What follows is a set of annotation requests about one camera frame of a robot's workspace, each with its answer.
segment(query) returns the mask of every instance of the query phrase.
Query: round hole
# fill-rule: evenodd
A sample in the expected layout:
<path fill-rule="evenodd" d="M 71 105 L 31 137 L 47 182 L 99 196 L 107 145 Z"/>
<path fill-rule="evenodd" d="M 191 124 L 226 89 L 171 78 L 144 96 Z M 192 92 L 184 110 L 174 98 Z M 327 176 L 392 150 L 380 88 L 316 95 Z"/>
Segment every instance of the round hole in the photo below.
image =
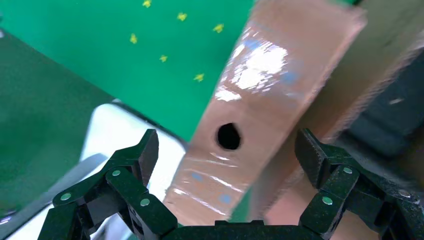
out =
<path fill-rule="evenodd" d="M 234 123 L 227 123 L 218 129 L 216 142 L 225 150 L 236 150 L 242 141 L 239 131 Z"/>

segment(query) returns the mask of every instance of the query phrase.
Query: yellow marking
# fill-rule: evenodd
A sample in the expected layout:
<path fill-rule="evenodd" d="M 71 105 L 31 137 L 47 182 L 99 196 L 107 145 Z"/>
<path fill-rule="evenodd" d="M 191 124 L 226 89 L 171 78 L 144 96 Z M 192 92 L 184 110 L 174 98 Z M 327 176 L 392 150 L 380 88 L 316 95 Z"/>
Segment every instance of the yellow marking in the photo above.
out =
<path fill-rule="evenodd" d="M 181 22 L 186 20 L 186 18 L 187 18 L 187 13 L 183 13 L 183 12 L 178 13 L 178 16 L 176 16 L 176 19 L 181 20 Z"/>
<path fill-rule="evenodd" d="M 168 60 L 168 56 L 162 55 L 162 56 L 160 56 L 159 60 L 161 60 L 162 63 L 164 63 Z"/>
<path fill-rule="evenodd" d="M 129 41 L 133 44 L 137 43 L 137 37 L 134 33 L 131 33 L 131 37 L 129 38 Z"/>
<path fill-rule="evenodd" d="M 218 24 L 216 27 L 213 28 L 214 32 L 220 33 L 224 30 L 224 24 Z"/>
<path fill-rule="evenodd" d="M 152 5 L 152 0 L 144 0 L 143 7 L 150 8 L 150 5 Z"/>
<path fill-rule="evenodd" d="M 203 77 L 205 76 L 205 74 L 204 73 L 202 73 L 202 74 L 197 74 L 195 77 L 194 77 L 194 79 L 193 80 L 197 80 L 199 83 L 201 82 L 201 81 L 203 81 Z"/>

